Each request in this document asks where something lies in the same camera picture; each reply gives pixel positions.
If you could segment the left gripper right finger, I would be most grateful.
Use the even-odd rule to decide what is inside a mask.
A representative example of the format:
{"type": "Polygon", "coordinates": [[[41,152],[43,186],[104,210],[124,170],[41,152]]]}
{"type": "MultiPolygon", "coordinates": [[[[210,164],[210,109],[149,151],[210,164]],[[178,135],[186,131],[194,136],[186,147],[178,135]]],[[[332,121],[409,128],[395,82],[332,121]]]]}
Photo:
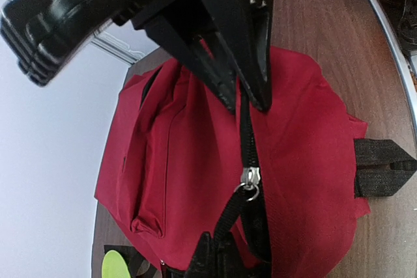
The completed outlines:
{"type": "Polygon", "coordinates": [[[226,234],[218,244],[218,277],[244,278],[248,271],[244,266],[232,234],[226,234]]]}

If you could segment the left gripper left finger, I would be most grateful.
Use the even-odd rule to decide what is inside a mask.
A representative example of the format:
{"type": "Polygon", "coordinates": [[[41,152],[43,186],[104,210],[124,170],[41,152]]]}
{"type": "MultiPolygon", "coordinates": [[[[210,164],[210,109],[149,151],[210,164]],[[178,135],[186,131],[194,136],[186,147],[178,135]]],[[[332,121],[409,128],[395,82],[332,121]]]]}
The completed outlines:
{"type": "Polygon", "coordinates": [[[224,277],[224,246],[209,232],[202,233],[184,277],[224,277]]]}

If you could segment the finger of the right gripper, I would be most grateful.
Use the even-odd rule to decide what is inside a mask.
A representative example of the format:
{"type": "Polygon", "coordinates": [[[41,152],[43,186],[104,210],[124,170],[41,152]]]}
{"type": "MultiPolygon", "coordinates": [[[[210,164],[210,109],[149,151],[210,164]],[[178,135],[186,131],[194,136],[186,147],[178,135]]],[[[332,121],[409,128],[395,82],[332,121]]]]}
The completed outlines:
{"type": "Polygon", "coordinates": [[[202,0],[221,47],[258,110],[272,103],[270,35],[272,0],[202,0]]]}
{"type": "Polygon", "coordinates": [[[216,28],[201,0],[176,0],[161,10],[142,10],[132,19],[135,29],[187,67],[235,113],[236,72],[220,45],[216,28]]]}

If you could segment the red backpack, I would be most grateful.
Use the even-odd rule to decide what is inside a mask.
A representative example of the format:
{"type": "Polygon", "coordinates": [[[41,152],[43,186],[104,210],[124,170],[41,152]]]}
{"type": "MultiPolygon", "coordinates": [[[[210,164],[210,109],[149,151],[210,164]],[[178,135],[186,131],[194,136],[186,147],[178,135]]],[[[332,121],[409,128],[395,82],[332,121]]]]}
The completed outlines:
{"type": "Polygon", "coordinates": [[[370,197],[395,194],[416,160],[365,122],[307,55],[271,48],[272,107],[229,112],[170,59],[119,94],[96,187],[137,251],[184,277],[204,232],[232,234],[247,277],[324,277],[370,197]]]}

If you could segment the green plate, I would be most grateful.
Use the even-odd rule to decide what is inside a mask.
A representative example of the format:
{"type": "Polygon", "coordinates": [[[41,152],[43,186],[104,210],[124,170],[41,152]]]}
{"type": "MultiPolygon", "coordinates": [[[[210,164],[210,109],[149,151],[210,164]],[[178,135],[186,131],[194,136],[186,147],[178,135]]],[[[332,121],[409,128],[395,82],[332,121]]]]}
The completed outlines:
{"type": "Polygon", "coordinates": [[[110,250],[104,255],[101,278],[131,278],[128,265],[119,252],[110,250]]]}

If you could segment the front aluminium rail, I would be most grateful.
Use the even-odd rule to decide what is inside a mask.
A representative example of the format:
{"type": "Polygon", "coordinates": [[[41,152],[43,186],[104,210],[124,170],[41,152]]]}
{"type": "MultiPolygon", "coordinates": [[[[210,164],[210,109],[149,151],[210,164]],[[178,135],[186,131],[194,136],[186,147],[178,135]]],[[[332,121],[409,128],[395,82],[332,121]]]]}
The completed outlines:
{"type": "Polygon", "coordinates": [[[416,114],[416,89],[411,75],[411,65],[406,57],[401,51],[399,42],[394,33],[394,29],[391,26],[391,23],[388,20],[387,15],[385,14],[379,0],[368,0],[371,4],[372,9],[374,10],[377,19],[384,31],[384,34],[387,39],[387,43],[390,47],[390,51],[394,58],[395,64],[397,66],[399,76],[401,78],[407,101],[410,107],[410,111],[413,115],[416,114]]]}

